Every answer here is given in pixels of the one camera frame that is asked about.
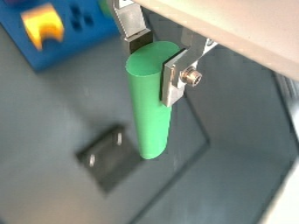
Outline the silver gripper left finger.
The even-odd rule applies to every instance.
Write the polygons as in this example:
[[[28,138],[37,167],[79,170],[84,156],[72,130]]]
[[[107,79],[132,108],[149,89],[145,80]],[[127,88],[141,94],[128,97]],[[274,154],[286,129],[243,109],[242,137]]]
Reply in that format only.
[[[125,52],[132,54],[153,42],[153,34],[145,26],[141,6],[133,0],[108,0],[108,8],[121,35]]]

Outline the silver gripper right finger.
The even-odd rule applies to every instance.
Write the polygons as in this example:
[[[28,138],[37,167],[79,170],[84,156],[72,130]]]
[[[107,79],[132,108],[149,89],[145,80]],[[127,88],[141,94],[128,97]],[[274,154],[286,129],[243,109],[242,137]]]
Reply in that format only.
[[[199,84],[199,60],[219,44],[187,28],[181,30],[181,43],[185,48],[163,63],[161,103],[165,107],[180,100],[185,86],[195,87]]]

